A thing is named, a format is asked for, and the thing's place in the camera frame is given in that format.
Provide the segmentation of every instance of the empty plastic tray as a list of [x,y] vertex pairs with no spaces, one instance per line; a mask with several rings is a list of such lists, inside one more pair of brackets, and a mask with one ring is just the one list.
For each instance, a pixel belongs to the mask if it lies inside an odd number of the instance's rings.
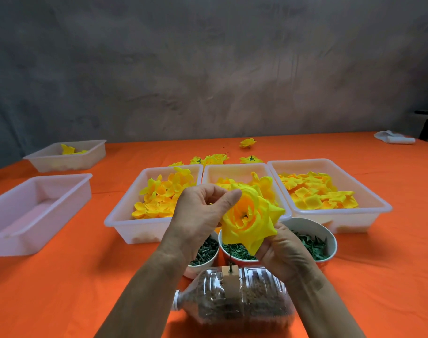
[[[29,154],[24,159],[41,173],[51,171],[68,171],[89,169],[106,156],[104,143],[106,140],[58,142]],[[77,152],[87,150],[82,154],[62,155],[61,143],[74,147]]]
[[[187,165],[179,166],[183,169],[190,169],[197,185],[201,184],[201,176],[203,175],[202,165]],[[140,196],[139,192],[148,185],[148,179],[156,178],[161,174],[163,179],[167,180],[169,174],[174,173],[173,167],[151,167],[144,169],[132,183],[120,202],[111,211],[109,216],[104,220],[104,225],[107,227],[115,227],[117,232],[125,240],[126,243],[147,243],[161,242],[165,231],[170,224],[171,217],[166,218],[148,218],[135,219],[131,216],[134,209],[134,204],[138,201],[144,201],[144,196]]]
[[[270,170],[292,209],[294,217],[308,218],[327,227],[332,233],[366,232],[375,219],[383,212],[390,212],[392,206],[370,191],[362,183],[329,159],[269,161]],[[300,210],[278,174],[306,174],[309,171],[327,173],[339,191],[354,191],[359,204],[357,209]]]
[[[215,184],[219,178],[231,178],[235,181],[250,182],[253,179],[251,172],[256,172],[260,178],[265,176],[273,177],[272,172],[266,164],[208,165],[203,172],[202,183],[206,184],[211,182]],[[275,193],[275,200],[278,206],[286,210],[286,213],[282,215],[281,219],[291,218],[292,212],[290,211],[290,207],[275,181],[272,183],[272,190]]]
[[90,178],[39,176],[0,195],[0,256],[41,250],[92,197]]

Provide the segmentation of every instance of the paper bowl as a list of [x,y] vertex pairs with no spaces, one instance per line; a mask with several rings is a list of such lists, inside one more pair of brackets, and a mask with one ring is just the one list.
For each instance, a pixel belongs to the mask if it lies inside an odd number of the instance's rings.
[[[228,252],[223,249],[223,241],[222,241],[222,231],[220,230],[219,234],[218,234],[218,244],[220,246],[220,249],[222,250],[222,254],[223,257],[225,258],[225,262],[227,263],[227,265],[229,264],[230,261],[230,255],[228,254]],[[261,263],[259,262],[259,260],[243,260],[243,259],[238,259],[234,256],[231,256],[231,261],[235,264],[238,265],[239,267],[248,267],[251,265],[261,265]]]
[[331,261],[337,252],[337,241],[334,235],[323,225],[314,222],[313,220],[300,217],[292,217],[287,220],[280,220],[280,223],[288,227],[290,230],[295,231],[302,235],[309,235],[312,238],[317,236],[324,240],[326,239],[326,252],[329,255],[328,258],[320,261],[315,261],[317,267],[324,269],[324,267]]
[[[216,232],[213,232],[211,234],[211,238],[215,239],[217,242],[219,242],[219,238]],[[202,265],[188,265],[186,267],[186,270],[184,272],[184,276],[190,279],[194,279],[197,277],[198,274],[200,274],[202,271],[209,269],[214,264],[217,263],[218,259],[218,252],[219,249],[217,249],[217,252],[215,253],[214,257],[211,258],[208,262],[203,263]]]

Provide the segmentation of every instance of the orange tablecloth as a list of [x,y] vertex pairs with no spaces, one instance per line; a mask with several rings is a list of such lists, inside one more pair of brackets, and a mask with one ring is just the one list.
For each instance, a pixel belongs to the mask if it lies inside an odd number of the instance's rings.
[[[106,216],[142,169],[215,153],[228,163],[328,158],[388,201],[393,211],[367,234],[337,235],[325,274],[369,337],[428,337],[428,143],[388,145],[373,133],[256,140],[250,150],[240,139],[107,144],[106,158],[81,171],[93,174],[86,206],[36,255],[0,258],[0,337],[92,337],[157,245],[127,245]],[[0,170],[0,194],[36,175],[28,161]],[[300,319],[291,332],[306,337]],[[185,313],[171,313],[164,337],[196,335]]]

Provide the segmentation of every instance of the plastic bottle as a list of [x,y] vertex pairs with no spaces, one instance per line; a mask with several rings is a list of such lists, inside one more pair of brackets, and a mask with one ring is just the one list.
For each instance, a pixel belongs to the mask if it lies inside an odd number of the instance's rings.
[[222,268],[200,273],[183,292],[176,291],[172,311],[184,309],[195,321],[217,332],[284,331],[295,308],[284,284],[260,266],[239,269],[240,297],[225,298]]

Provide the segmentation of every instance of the gray backdrop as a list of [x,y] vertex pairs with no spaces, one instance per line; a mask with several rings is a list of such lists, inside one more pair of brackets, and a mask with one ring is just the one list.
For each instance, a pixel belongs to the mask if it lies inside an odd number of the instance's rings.
[[59,141],[411,133],[418,107],[428,0],[0,0],[0,167]]

